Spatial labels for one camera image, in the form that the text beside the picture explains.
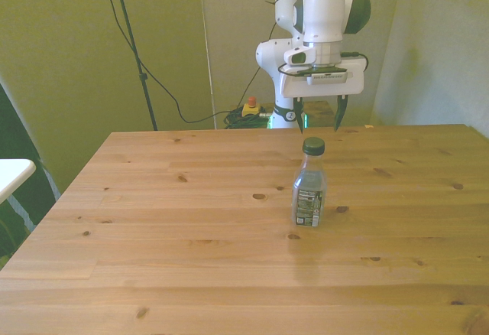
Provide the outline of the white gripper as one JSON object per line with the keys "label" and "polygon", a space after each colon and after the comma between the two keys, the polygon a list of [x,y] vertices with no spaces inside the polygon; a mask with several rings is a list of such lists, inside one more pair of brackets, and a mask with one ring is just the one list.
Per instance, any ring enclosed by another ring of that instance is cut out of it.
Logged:
{"label": "white gripper", "polygon": [[293,99],[297,125],[303,133],[303,99],[300,97],[338,96],[334,130],[340,127],[348,105],[348,95],[364,89],[364,58],[353,57],[330,67],[310,64],[279,67],[279,91],[284,98]]}

